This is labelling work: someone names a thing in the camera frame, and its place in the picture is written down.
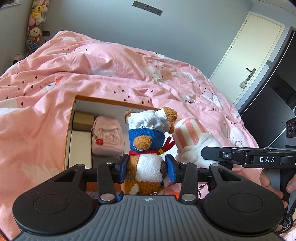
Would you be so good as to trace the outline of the person right hand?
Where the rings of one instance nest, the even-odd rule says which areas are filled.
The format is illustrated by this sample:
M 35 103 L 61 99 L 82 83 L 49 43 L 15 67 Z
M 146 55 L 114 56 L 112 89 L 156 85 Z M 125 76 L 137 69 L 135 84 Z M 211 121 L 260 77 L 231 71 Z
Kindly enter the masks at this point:
M 295 192 L 295 168 L 263 169 L 259 180 L 261 186 L 276 194 L 283 202 L 284 208 L 290 209 Z

